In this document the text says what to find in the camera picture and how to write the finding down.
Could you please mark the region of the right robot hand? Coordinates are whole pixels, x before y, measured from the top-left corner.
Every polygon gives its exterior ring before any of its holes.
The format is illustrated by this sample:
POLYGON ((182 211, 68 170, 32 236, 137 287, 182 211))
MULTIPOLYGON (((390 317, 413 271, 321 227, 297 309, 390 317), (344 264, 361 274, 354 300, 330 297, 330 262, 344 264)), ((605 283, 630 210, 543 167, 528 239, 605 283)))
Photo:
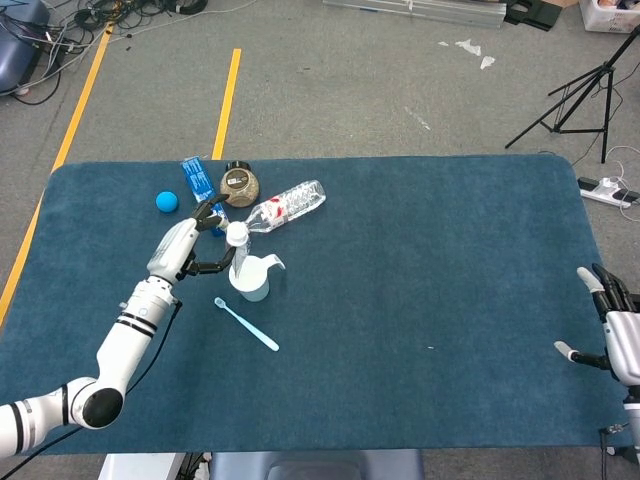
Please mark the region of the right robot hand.
POLYGON ((609 371, 627 388, 639 387, 639 295, 599 264, 593 263, 591 270, 579 267, 576 273, 598 313, 605 353, 580 352, 561 340, 554 342, 555 349, 570 362, 609 371))

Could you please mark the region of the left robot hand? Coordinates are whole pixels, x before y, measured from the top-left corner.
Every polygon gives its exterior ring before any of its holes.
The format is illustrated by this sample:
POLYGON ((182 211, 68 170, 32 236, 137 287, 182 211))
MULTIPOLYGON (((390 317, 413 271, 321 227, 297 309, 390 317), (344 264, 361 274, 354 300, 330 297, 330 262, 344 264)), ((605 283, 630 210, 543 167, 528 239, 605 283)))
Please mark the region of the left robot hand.
POLYGON ((202 232, 221 225, 223 218, 214 214, 212 208, 228 197, 228 194, 216 194, 201 201, 190 217, 171 227, 147 264, 149 274, 175 284, 187 275, 217 274, 229 267, 236 253, 235 247, 228 247, 218 262, 198 262, 194 251, 202 232))

